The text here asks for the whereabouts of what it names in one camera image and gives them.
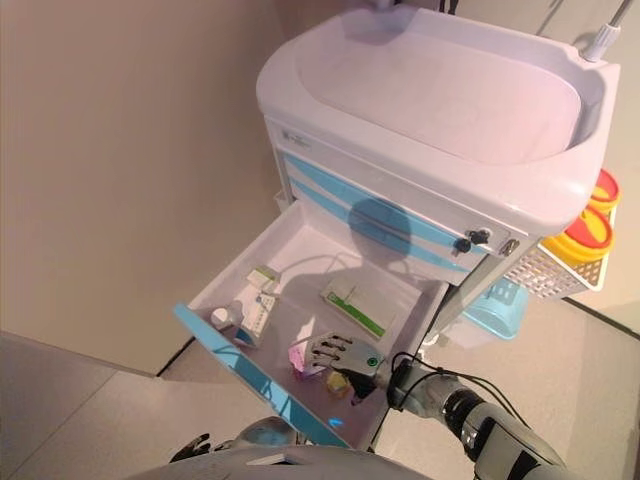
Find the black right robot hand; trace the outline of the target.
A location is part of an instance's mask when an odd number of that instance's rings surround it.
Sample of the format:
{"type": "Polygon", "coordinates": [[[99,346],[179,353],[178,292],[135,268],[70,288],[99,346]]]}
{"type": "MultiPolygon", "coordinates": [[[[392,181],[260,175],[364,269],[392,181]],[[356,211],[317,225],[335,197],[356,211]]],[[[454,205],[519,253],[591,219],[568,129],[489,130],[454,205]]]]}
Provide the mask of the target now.
{"type": "Polygon", "coordinates": [[[312,337],[308,351],[307,359],[313,367],[331,369],[348,380],[353,390],[352,405],[388,386],[386,359],[368,341],[331,332],[312,337]]]}

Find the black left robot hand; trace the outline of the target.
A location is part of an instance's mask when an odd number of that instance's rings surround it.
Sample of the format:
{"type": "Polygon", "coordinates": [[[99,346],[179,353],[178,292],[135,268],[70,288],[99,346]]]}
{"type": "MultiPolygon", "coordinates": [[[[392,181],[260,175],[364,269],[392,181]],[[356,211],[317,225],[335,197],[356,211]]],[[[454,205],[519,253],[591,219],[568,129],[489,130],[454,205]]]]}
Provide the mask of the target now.
{"type": "Polygon", "coordinates": [[[224,442],[211,443],[211,435],[204,433],[183,446],[169,460],[170,463],[179,462],[200,455],[209,454],[213,451],[221,450],[225,446],[224,442]]]}

